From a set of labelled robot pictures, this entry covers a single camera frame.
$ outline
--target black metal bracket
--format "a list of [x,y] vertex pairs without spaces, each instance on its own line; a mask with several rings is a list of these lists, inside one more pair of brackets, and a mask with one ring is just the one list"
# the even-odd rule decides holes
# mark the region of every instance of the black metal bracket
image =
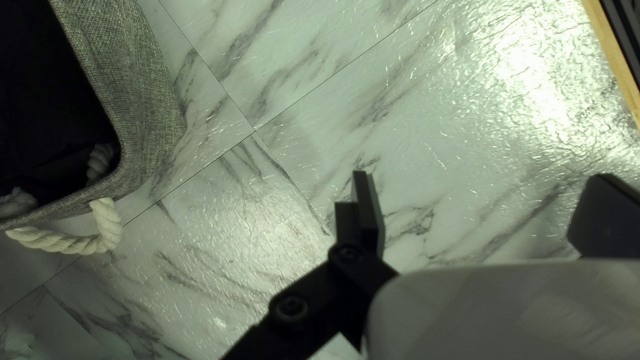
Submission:
[[611,174],[590,177],[566,236],[585,258],[640,258],[640,193]]
[[632,0],[600,0],[600,3],[638,86],[640,84],[640,44],[638,43],[640,22],[634,13]]
[[352,197],[335,203],[328,260],[275,295],[223,360],[304,360],[338,332],[360,350],[369,304],[397,273],[382,260],[385,228],[371,175],[353,172]]

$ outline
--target wooden trim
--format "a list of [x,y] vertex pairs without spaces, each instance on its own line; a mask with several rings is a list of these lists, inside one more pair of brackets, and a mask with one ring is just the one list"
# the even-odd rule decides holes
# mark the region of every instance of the wooden trim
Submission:
[[596,36],[607,56],[607,60],[609,60],[611,70],[613,70],[613,74],[618,80],[618,87],[625,97],[638,128],[640,128],[640,90],[638,90],[636,81],[627,65],[625,55],[620,49],[609,20],[607,20],[602,4],[600,4],[600,0],[582,0],[582,5],[587,11],[589,19],[591,19],[591,25],[596,31]]

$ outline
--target gray fabric basket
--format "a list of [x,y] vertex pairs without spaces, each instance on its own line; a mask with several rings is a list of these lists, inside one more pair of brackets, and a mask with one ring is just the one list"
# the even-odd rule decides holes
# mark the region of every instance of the gray fabric basket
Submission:
[[147,19],[133,0],[49,0],[120,141],[116,170],[93,186],[0,222],[0,230],[88,213],[139,188],[184,134],[184,119]]

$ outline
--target white rope handle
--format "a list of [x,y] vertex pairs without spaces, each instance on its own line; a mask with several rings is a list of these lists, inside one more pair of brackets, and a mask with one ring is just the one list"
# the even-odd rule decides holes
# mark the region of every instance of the white rope handle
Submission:
[[[116,148],[111,144],[97,144],[95,146],[89,158],[89,169],[87,170],[89,181],[87,182],[87,186],[96,183],[104,177],[109,169],[109,162],[115,155],[115,152]],[[4,198],[8,199],[7,204],[18,204],[13,206],[12,209],[20,212],[13,213],[12,216],[25,213],[37,207],[37,202],[30,202],[30,199],[25,195],[28,195],[28,197],[31,197],[31,199],[35,201],[33,196],[22,192],[19,188],[15,188],[11,195],[0,198],[0,206],[2,206],[2,200]],[[33,226],[7,230],[5,233],[26,247],[42,249],[48,252],[89,255],[94,252],[113,250],[122,239],[120,215],[116,211],[113,199],[110,197],[101,197],[91,201],[89,207],[91,207],[93,217],[98,225],[98,235],[76,236],[57,233],[51,230],[40,230]]]
[[11,194],[0,197],[0,220],[12,218],[38,207],[38,201],[20,188],[13,188]]

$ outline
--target screw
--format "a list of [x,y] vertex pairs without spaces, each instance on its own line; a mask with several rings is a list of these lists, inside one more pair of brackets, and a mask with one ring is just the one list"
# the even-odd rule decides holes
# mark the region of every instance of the screw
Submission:
[[360,252],[353,247],[343,247],[338,251],[338,259],[345,263],[355,263],[360,260]]
[[276,314],[281,320],[291,322],[303,318],[308,311],[307,301],[297,295],[289,295],[278,302]]

